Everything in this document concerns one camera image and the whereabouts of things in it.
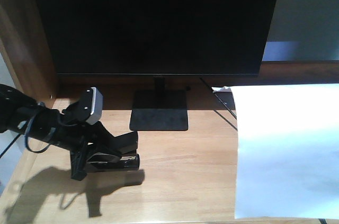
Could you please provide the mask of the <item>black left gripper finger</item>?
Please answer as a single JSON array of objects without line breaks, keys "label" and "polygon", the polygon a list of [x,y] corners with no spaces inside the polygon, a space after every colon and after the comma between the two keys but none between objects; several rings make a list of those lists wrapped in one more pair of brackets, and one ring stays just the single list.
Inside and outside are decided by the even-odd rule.
[{"label": "black left gripper finger", "polygon": [[86,163],[90,157],[90,145],[84,143],[80,148],[70,152],[71,179],[82,181],[87,176]]},{"label": "black left gripper finger", "polygon": [[138,149],[138,132],[132,131],[119,136],[112,135],[101,122],[91,126],[91,133],[95,135],[93,142],[100,150],[120,155],[136,155]]}]

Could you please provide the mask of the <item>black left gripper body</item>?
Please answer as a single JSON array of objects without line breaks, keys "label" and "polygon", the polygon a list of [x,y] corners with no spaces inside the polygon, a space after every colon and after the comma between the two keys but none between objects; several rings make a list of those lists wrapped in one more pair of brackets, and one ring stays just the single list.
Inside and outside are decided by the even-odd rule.
[{"label": "black left gripper body", "polygon": [[49,109],[39,104],[25,106],[28,123],[24,131],[24,143],[28,151],[43,153],[54,145],[69,151],[80,148],[84,143],[96,145],[95,135],[87,123],[67,125],[63,122],[63,111]]}]

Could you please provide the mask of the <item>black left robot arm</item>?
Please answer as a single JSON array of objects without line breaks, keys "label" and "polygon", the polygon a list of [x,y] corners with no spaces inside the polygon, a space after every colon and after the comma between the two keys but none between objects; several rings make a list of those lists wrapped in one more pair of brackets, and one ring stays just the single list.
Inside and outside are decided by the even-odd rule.
[{"label": "black left robot arm", "polygon": [[1,85],[1,132],[11,130],[25,140],[34,138],[87,158],[135,155],[137,132],[113,136],[100,122],[101,110],[102,95],[95,87],[87,89],[79,101],[59,112]]}]

